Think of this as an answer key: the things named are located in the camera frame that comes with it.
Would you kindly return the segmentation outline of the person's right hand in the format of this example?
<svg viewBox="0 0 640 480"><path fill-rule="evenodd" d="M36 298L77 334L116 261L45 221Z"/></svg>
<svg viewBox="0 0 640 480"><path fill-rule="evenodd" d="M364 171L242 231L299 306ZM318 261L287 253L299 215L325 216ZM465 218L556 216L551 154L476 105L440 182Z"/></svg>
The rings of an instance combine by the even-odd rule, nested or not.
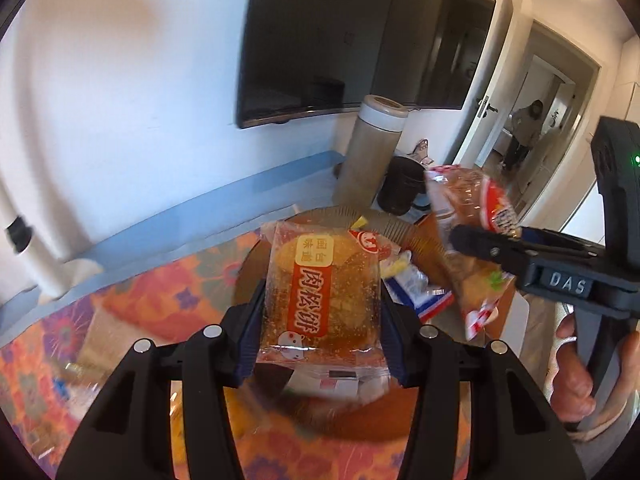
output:
<svg viewBox="0 0 640 480"><path fill-rule="evenodd" d="M597 407L591 393L593 380L578 358L576 344L566 342L556 352L558 372L552 382L550 405L561 422L581 422ZM597 418L604 424L624 408L639 385L639 333L628 335L620 348L620 377Z"/></svg>

